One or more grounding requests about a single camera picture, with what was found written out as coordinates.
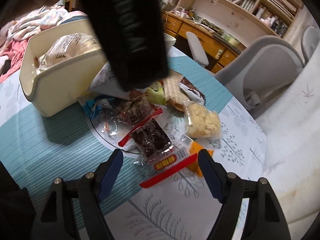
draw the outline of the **blanket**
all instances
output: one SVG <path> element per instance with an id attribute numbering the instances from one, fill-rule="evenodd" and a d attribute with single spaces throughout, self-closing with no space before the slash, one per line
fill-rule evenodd
<path id="1" fill-rule="evenodd" d="M 12 39 L 23 41 L 31 36 L 59 25 L 60 22 L 68 18 L 68 11 L 64 8 L 52 6 L 42 6 L 40 9 L 33 10 L 8 30 L 6 44 Z"/>
<path id="2" fill-rule="evenodd" d="M 5 32 L 6 39 L 0 56 L 8 55 L 12 61 L 9 71 L 0 76 L 0 84 L 20 69 L 24 51 L 31 36 L 59 25 L 68 18 L 68 11 L 64 8 L 42 6 L 40 9 L 33 10 L 22 17 L 17 22 L 12 21 L 8 23 L 3 31 Z"/>
<path id="3" fill-rule="evenodd" d="M 2 74 L 0 76 L 0 84 L 20 69 L 28 40 L 29 39 L 23 41 L 11 40 L 5 50 L 2 52 L 2 56 L 8 55 L 9 59 L 11 59 L 11 67 L 6 74 Z"/>

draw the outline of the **red label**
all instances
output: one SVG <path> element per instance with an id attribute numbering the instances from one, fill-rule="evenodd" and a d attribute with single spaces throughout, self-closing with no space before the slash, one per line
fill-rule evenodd
<path id="1" fill-rule="evenodd" d="M 162 161 L 153 165 L 153 167 L 156 171 L 160 171 L 160 170 L 164 169 L 165 167 L 168 167 L 171 164 L 175 163 L 176 161 L 177 161 L 176 155 L 172 154 L 172 155 L 166 157 L 165 159 L 163 159 Z"/>

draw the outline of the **teal striped pattern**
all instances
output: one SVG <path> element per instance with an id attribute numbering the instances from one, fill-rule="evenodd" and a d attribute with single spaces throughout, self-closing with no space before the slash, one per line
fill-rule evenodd
<path id="1" fill-rule="evenodd" d="M 232 94 L 218 80 L 188 56 L 169 57 L 168 64 L 205 95 L 205 106 L 209 110 L 219 113 L 232 98 Z"/>
<path id="2" fill-rule="evenodd" d="M 77 179 L 106 161 L 112 151 L 91 133 L 82 108 L 74 104 L 50 118 L 29 105 L 0 128 L 0 159 L 20 187 L 26 187 L 36 210 L 55 177 Z M 141 188 L 141 177 L 131 158 L 124 163 L 107 201 L 107 214 L 130 199 Z M 75 213 L 84 227 L 80 206 Z"/>

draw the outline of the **drawer knob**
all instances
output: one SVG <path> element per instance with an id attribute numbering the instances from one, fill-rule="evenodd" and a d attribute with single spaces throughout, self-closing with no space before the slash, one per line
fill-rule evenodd
<path id="1" fill-rule="evenodd" d="M 222 49 L 219 49 L 217 52 L 217 55 L 215 56 L 215 59 L 220 59 L 222 53 L 223 53 Z"/>

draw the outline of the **red plastic strip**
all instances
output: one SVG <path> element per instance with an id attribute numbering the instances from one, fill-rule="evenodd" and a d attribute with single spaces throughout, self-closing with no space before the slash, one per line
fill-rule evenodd
<path id="1" fill-rule="evenodd" d="M 140 183 L 140 187 L 143 188 L 149 188 L 162 180 L 170 177 L 171 175 L 177 173 L 178 171 L 182 170 L 183 168 L 187 167 L 189 164 L 194 163 L 198 158 L 198 154 L 193 154 L 187 158 L 185 158 L 183 161 L 179 162 L 178 164 L 172 166 L 171 168 L 165 170 L 164 172 L 152 177 L 151 179 L 148 179 L 142 183 Z"/>
<path id="2" fill-rule="evenodd" d="M 119 147 L 124 147 L 125 146 L 125 144 L 129 141 L 129 139 L 130 139 L 130 134 L 134 131 L 134 130 L 136 130 L 137 128 L 139 128 L 140 126 L 142 126 L 142 125 L 144 125 L 146 122 L 148 122 L 153 116 L 156 116 L 156 115 L 159 115 L 159 114 L 162 114 L 163 113 L 163 110 L 162 110 L 162 108 L 160 107 L 160 108 L 158 108 L 152 115 L 150 115 L 149 117 L 147 117 L 145 120 L 143 120 L 143 121 L 141 121 L 140 123 L 138 123 L 137 125 L 135 125 L 133 128 L 132 128 L 132 130 L 129 132 L 129 133 L 127 133 L 127 135 L 126 136 L 124 136 L 124 138 L 120 141 L 120 142 L 118 142 L 118 145 L 119 145 Z"/>

